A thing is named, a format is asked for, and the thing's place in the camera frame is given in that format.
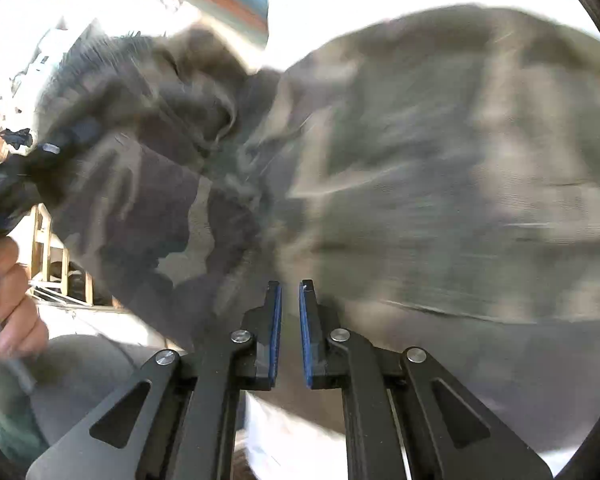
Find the person's left hand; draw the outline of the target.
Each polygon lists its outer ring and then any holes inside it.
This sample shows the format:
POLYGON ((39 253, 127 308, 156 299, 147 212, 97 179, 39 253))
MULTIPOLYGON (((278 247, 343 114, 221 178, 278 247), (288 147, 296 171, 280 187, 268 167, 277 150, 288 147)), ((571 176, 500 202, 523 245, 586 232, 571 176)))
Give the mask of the person's left hand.
POLYGON ((29 275, 18 262, 19 248, 10 237, 0 239, 0 359, 33 356, 50 340, 48 328, 28 294, 29 275))

